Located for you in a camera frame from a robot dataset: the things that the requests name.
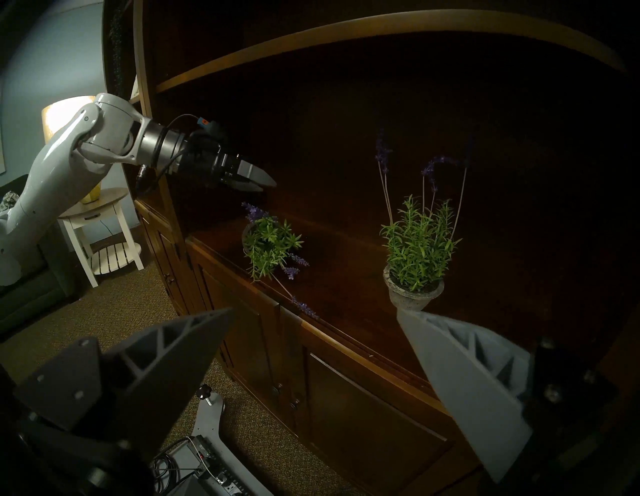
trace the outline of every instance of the table drawer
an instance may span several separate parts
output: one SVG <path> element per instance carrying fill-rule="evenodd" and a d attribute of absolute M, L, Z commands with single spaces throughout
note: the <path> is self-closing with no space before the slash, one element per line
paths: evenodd
<path fill-rule="evenodd" d="M 113 204 L 105 205 L 99 209 L 96 209 L 86 214 L 77 215 L 69 218 L 71 227 L 78 229 L 79 227 L 90 224 L 91 222 L 108 219 L 116 214 Z"/>

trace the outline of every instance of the black knob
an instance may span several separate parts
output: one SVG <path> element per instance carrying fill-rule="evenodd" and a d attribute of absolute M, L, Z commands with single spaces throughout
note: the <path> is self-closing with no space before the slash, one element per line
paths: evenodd
<path fill-rule="evenodd" d="M 200 386 L 200 389 L 196 391 L 196 397 L 199 399 L 207 399 L 211 396 L 211 387 L 207 384 Z"/>

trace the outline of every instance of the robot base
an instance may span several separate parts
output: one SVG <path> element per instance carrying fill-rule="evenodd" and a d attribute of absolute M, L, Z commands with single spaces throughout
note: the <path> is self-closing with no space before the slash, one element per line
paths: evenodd
<path fill-rule="evenodd" d="M 209 442 L 216 457 L 226 466 L 229 472 L 241 481 L 248 493 L 256 496 L 273 496 L 220 440 L 220 417 L 224 410 L 223 398 L 217 393 L 212 393 L 208 400 L 211 402 L 211 405 L 209 405 L 205 399 L 200 400 L 196 422 L 191 435 L 192 438 L 203 436 Z M 173 457 L 178 467 L 185 467 L 184 469 L 180 468 L 177 477 L 178 480 L 188 476 L 200 463 L 200 460 L 193 454 L 193 450 L 191 449 L 193 446 L 191 446 L 191 448 L 189 447 L 190 444 L 189 442 L 183 443 L 178 446 L 178 448 L 169 452 L 169 455 Z M 163 477 L 163 484 L 166 484 L 167 477 L 168 476 Z M 230 493 L 207 472 L 200 478 L 197 477 L 197 474 L 187 477 L 170 493 L 171 496 L 198 496 L 201 494 L 229 496 Z"/>

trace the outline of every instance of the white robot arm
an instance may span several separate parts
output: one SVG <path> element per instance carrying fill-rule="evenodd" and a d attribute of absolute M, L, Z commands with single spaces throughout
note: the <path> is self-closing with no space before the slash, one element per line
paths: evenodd
<path fill-rule="evenodd" d="M 262 190 L 254 183 L 275 186 L 267 173 L 226 152 L 218 141 L 200 131 L 189 143 L 184 134 L 143 116 L 126 100 L 100 93 L 40 151 L 20 199 L 0 214 L 0 285 L 20 278 L 19 254 L 36 244 L 115 162 L 143 165 L 141 174 L 148 166 L 162 172 L 171 166 L 170 173 L 185 171 L 206 184 L 224 182 L 245 191 Z"/>

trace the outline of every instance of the yellow lamp base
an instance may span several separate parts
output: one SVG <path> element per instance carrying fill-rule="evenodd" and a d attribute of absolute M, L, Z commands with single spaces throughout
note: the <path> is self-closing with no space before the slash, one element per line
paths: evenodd
<path fill-rule="evenodd" d="M 80 200 L 80 203 L 85 205 L 90 204 L 91 202 L 96 201 L 98 198 L 100 198 L 100 183 L 98 183 L 96 187 L 89 192 L 88 195 L 86 195 L 82 200 Z"/>

